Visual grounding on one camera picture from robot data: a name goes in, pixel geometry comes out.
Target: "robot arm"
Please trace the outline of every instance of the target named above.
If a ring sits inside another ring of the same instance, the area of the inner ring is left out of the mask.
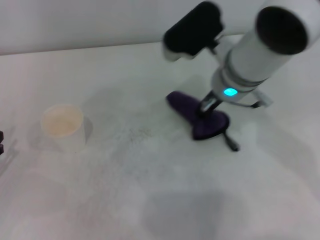
[[[220,15],[215,4],[200,3],[166,32],[166,59],[192,59],[205,47],[215,48],[223,30]],[[252,93],[319,37],[319,0],[267,0],[254,28],[222,57],[211,80],[212,90],[200,103],[199,113],[211,112],[222,102],[237,102]]]

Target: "white paper cup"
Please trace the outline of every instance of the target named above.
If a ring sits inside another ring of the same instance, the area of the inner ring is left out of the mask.
[[[86,145],[84,115],[72,104],[48,108],[42,115],[41,129],[66,153],[77,153]]]

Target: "blue led light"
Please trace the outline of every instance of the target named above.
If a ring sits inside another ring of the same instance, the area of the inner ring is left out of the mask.
[[[236,95],[237,93],[238,93],[238,91],[237,90],[235,90],[235,89],[233,89],[233,88],[227,88],[226,90],[224,90],[224,92],[223,92],[225,95],[227,95],[227,96],[234,96],[234,95]]]

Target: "table surface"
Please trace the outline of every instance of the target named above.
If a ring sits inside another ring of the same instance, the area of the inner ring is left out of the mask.
[[[216,60],[160,43],[0,57],[1,240],[319,240],[320,42],[261,90],[269,108],[219,106],[222,137],[195,142],[165,97],[203,98]],[[42,112],[71,103],[86,148],[64,154]]]

